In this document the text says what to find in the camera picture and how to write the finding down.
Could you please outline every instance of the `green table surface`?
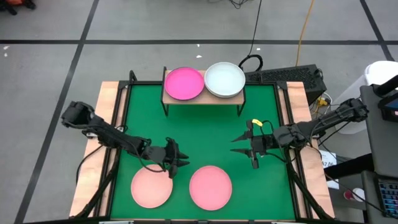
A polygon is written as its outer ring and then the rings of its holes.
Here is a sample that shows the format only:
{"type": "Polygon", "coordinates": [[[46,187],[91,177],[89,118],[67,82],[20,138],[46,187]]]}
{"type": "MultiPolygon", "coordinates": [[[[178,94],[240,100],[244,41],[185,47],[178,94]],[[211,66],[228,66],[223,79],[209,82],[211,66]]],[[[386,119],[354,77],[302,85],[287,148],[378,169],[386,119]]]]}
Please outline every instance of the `green table surface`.
{"type": "MultiPolygon", "coordinates": [[[[142,167],[137,158],[123,151],[111,218],[294,220],[285,165],[264,156],[259,157],[260,168],[255,170],[245,155],[229,151],[249,147],[249,141],[231,142],[246,130],[246,120],[267,119],[275,128],[279,126],[272,86],[246,86],[246,106],[240,117],[236,105],[170,105],[166,117],[160,103],[160,85],[134,85],[131,94],[127,133],[151,138],[154,146],[164,146],[166,137],[173,138],[191,164],[178,169],[170,198],[157,208],[147,209],[131,195],[131,180],[142,167]],[[229,202],[216,211],[199,208],[189,194],[191,176],[207,165],[222,168],[233,185],[229,202]]],[[[271,133],[268,125],[264,125],[264,132],[271,133]]],[[[278,149],[271,151],[280,155],[278,149]]]]}

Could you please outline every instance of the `white plate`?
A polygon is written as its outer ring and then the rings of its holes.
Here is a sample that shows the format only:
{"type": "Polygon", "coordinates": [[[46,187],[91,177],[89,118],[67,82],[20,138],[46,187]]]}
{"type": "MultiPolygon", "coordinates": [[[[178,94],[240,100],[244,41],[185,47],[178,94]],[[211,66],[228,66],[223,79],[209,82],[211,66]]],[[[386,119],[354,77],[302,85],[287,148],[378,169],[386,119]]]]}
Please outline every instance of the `white plate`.
{"type": "Polygon", "coordinates": [[[229,98],[237,95],[244,87],[246,77],[243,71],[229,62],[216,63],[205,73],[205,85],[210,93],[229,98]]]}

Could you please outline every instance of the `yellow cable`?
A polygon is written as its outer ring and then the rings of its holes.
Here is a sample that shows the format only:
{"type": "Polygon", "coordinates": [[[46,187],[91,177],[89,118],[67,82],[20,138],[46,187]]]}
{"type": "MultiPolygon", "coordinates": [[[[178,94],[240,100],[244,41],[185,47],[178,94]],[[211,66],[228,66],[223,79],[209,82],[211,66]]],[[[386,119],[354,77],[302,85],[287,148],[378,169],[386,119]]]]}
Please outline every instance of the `yellow cable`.
{"type": "Polygon", "coordinates": [[[315,1],[315,0],[311,0],[311,5],[310,5],[310,8],[308,9],[307,16],[305,17],[305,22],[304,22],[304,25],[303,25],[303,29],[301,30],[300,40],[298,41],[298,47],[297,47],[296,66],[299,64],[300,49],[301,49],[301,40],[303,39],[303,35],[304,35],[304,32],[305,32],[305,28],[306,28],[306,26],[307,26],[307,21],[308,21],[308,18],[310,17],[310,13],[311,13],[312,6],[313,6],[314,1],[315,1]]]}

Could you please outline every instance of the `small wooden table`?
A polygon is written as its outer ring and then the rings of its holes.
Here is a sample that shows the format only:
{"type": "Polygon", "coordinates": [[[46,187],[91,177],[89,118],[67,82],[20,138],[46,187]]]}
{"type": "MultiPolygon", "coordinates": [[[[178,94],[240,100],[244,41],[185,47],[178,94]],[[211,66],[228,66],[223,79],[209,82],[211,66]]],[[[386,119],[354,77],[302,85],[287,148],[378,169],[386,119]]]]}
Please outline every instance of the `small wooden table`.
{"type": "MultiPolygon", "coordinates": [[[[164,70],[163,74],[163,85],[164,80],[171,70],[164,70]]],[[[205,76],[206,71],[199,71],[202,76],[205,76]]],[[[236,95],[231,98],[221,98],[210,93],[206,87],[203,91],[194,99],[191,100],[176,100],[172,98],[167,92],[164,86],[162,87],[162,106],[166,116],[169,115],[169,105],[236,105],[238,116],[241,115],[246,97],[244,94],[244,88],[236,95]]]]}
{"type": "MultiPolygon", "coordinates": [[[[108,123],[110,123],[112,120],[113,108],[116,101],[116,94],[118,92],[118,85],[119,82],[103,82],[101,90],[99,92],[95,113],[98,116],[104,118],[104,120],[108,123]]],[[[116,126],[121,124],[126,92],[126,89],[122,91],[116,126]]],[[[305,95],[303,83],[287,82],[287,93],[289,94],[290,107],[292,110],[294,122],[297,123],[299,121],[310,121],[311,114],[308,108],[307,97],[305,95]]],[[[287,105],[285,104],[284,92],[282,90],[279,90],[279,96],[282,107],[282,116],[284,118],[285,124],[287,124],[289,120],[286,109],[287,105]]],[[[312,144],[314,147],[317,147],[317,142],[315,140],[312,142],[312,144]]],[[[99,145],[96,139],[89,139],[86,146],[85,156],[95,150],[98,146],[99,145]]],[[[112,158],[114,157],[114,153],[115,151],[113,151],[113,153],[111,154],[111,162],[108,166],[109,169],[112,165],[111,163],[113,162],[112,158]]],[[[314,196],[315,200],[327,212],[327,214],[329,214],[331,217],[334,217],[335,215],[331,204],[330,195],[326,184],[325,173],[323,172],[322,161],[320,159],[319,153],[311,147],[305,147],[301,150],[300,154],[302,158],[303,171],[305,174],[307,189],[314,196]]],[[[98,184],[100,182],[104,156],[105,150],[99,151],[98,153],[93,154],[82,165],[79,175],[79,181],[77,183],[75,196],[73,198],[72,207],[70,210],[70,216],[79,213],[88,203],[93,194],[96,192],[98,184]]],[[[296,191],[300,216],[302,218],[305,218],[307,216],[305,213],[303,196],[297,186],[296,191]]],[[[108,195],[109,186],[102,196],[101,207],[99,210],[99,215],[101,216],[106,214],[108,195]]],[[[312,214],[314,217],[317,217],[314,211],[312,211],[312,214]]]]}

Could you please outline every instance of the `wooden board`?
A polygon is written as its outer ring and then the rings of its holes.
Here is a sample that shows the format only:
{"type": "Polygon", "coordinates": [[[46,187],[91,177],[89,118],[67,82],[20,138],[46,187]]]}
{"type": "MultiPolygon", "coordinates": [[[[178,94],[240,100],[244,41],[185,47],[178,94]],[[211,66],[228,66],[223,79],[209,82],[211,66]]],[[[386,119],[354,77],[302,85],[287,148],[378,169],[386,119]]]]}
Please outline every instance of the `wooden board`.
{"type": "MultiPolygon", "coordinates": [[[[165,78],[170,73],[167,70],[165,73],[165,78]]],[[[199,71],[201,75],[205,76],[206,71],[199,71]]],[[[206,87],[203,91],[194,99],[191,100],[176,100],[172,98],[163,88],[163,103],[166,105],[177,105],[177,104],[187,104],[187,105],[242,105],[244,102],[243,91],[240,91],[236,96],[231,98],[220,98],[212,93],[210,93],[206,87]]]]}
{"type": "MultiPolygon", "coordinates": [[[[305,95],[303,83],[288,82],[287,86],[294,121],[310,121],[311,114],[308,108],[307,97],[305,95]]],[[[113,107],[116,99],[117,89],[118,82],[103,82],[101,86],[101,91],[98,96],[96,114],[103,117],[105,121],[109,123],[111,122],[113,114],[113,107]]],[[[284,117],[284,120],[287,121],[287,112],[286,106],[284,105],[283,93],[280,91],[279,95],[282,104],[282,116],[284,117]]],[[[118,123],[121,120],[121,112],[123,110],[123,106],[124,101],[122,100],[121,109],[119,110],[118,114],[118,123]]],[[[313,145],[314,147],[317,147],[316,141],[313,142],[313,145]]],[[[96,140],[88,140],[85,155],[89,154],[96,147],[98,147],[98,143],[96,140]]],[[[76,187],[75,196],[73,198],[70,215],[76,215],[78,212],[80,212],[98,188],[104,160],[104,152],[105,150],[98,152],[83,164],[80,172],[79,183],[76,187]]],[[[334,217],[335,215],[333,207],[331,205],[329,191],[326,184],[325,174],[323,172],[322,161],[320,159],[319,153],[311,147],[306,147],[302,150],[301,156],[305,179],[307,181],[307,187],[309,191],[314,196],[315,200],[317,200],[317,202],[327,212],[327,214],[334,217]]],[[[103,203],[101,206],[100,215],[105,214],[108,195],[108,192],[103,195],[103,203]]],[[[302,194],[298,189],[297,195],[299,199],[298,204],[300,214],[302,214],[302,217],[305,217],[302,194]]]]}

